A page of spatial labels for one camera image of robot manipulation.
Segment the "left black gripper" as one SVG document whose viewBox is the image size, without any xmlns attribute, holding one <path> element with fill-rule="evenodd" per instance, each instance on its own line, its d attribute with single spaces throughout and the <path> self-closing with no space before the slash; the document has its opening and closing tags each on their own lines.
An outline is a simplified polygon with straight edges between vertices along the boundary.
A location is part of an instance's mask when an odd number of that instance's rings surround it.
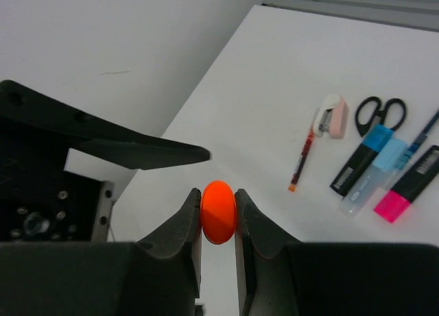
<svg viewBox="0 0 439 316">
<path fill-rule="evenodd" d="M 1 241 L 107 239 L 111 182 L 65 170 L 69 149 L 127 169 L 205 162 L 210 151 L 95 117 L 12 80 L 1 82 Z"/>
</svg>

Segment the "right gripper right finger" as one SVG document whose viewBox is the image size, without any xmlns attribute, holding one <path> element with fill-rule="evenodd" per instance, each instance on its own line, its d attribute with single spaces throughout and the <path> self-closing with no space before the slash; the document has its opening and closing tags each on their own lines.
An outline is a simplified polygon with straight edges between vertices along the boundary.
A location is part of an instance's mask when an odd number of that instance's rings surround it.
<svg viewBox="0 0 439 316">
<path fill-rule="evenodd" d="M 438 248 L 303 243 L 235 193 L 241 315 L 437 315 Z"/>
</svg>

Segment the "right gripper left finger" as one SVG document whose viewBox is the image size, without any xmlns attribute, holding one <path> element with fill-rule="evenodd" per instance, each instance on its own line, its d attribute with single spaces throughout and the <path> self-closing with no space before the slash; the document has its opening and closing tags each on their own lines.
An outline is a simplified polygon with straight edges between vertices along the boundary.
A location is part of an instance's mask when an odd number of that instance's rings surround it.
<svg viewBox="0 0 439 316">
<path fill-rule="evenodd" d="M 4 243 L 2 315 L 195 315 L 201 193 L 139 241 Z"/>
</svg>

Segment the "orange capped black marker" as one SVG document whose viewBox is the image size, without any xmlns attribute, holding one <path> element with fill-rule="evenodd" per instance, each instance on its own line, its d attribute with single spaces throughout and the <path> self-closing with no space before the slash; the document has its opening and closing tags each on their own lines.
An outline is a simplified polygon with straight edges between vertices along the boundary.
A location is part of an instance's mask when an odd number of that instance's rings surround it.
<svg viewBox="0 0 439 316">
<path fill-rule="evenodd" d="M 235 195 L 221 180 L 209 183 L 202 193 L 200 218 L 206 238 L 216 245 L 230 240 L 237 225 Z"/>
</svg>

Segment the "thin red pencil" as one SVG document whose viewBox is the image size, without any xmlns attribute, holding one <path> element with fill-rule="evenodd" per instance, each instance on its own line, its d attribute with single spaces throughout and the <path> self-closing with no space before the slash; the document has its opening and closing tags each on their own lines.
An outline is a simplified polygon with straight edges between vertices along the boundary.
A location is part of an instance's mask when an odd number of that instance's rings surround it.
<svg viewBox="0 0 439 316">
<path fill-rule="evenodd" d="M 303 167 L 304 167 L 305 162 L 307 160 L 307 156 L 308 156 L 309 150 L 311 148 L 311 145 L 312 145 L 312 142 L 313 142 L 313 139 L 314 139 L 314 136 L 315 136 L 315 134 L 313 132 L 313 125 L 314 125 L 314 123 L 316 121 L 317 115 L 318 115 L 318 109 L 316 109 L 316 111 L 313 114 L 313 119 L 311 121 L 311 125 L 309 126 L 309 130 L 308 130 L 308 133 L 307 133 L 305 144 L 302 147 L 302 150 L 301 150 L 301 153 L 300 153 L 300 157 L 299 157 L 298 162 L 296 164 L 296 167 L 294 169 L 294 173 L 293 173 L 292 179 L 291 179 L 291 181 L 289 183 L 288 190 L 291 191 L 291 192 L 295 192 L 296 191 L 298 181 L 300 179 Z"/>
</svg>

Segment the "blue capped black marker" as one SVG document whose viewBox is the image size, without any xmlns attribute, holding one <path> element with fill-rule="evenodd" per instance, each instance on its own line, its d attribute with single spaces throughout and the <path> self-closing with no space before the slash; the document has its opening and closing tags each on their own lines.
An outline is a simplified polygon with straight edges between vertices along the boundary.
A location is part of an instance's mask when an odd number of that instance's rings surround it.
<svg viewBox="0 0 439 316">
<path fill-rule="evenodd" d="M 393 134 L 393 130 L 381 124 L 374 126 L 336 175 L 330 188 L 345 197 Z"/>
</svg>

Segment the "light blue highlighter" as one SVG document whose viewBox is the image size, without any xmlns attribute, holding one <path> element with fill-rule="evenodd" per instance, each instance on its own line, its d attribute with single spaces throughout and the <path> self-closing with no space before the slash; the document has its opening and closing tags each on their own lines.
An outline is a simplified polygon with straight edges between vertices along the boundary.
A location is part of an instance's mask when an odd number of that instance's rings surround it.
<svg viewBox="0 0 439 316">
<path fill-rule="evenodd" d="M 391 138 L 341 201 L 339 211 L 346 216 L 354 217 L 384 183 L 406 149 L 405 141 Z"/>
</svg>

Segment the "pink highlighter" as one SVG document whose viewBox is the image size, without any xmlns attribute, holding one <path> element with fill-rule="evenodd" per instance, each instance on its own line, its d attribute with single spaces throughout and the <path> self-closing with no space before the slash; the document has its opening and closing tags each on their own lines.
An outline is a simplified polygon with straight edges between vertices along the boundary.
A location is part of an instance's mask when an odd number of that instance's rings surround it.
<svg viewBox="0 0 439 316">
<path fill-rule="evenodd" d="M 438 174 L 438 146 L 432 145 L 392 186 L 373 211 L 394 223 Z"/>
</svg>

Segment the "blue dark pen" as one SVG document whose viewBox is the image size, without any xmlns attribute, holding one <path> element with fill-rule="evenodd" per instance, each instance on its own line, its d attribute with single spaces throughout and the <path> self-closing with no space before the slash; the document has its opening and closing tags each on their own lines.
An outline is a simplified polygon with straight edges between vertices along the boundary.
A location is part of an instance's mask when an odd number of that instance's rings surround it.
<svg viewBox="0 0 439 316">
<path fill-rule="evenodd" d="M 413 143 L 408 147 L 406 150 L 404 156 L 407 159 L 410 159 L 420 148 L 420 146 L 425 142 L 427 139 L 428 133 L 433 129 L 435 126 L 437 120 L 438 120 L 439 111 L 437 110 L 435 115 L 430 118 L 426 126 L 421 130 L 421 132 L 418 134 L 418 136 L 415 138 Z"/>
</svg>

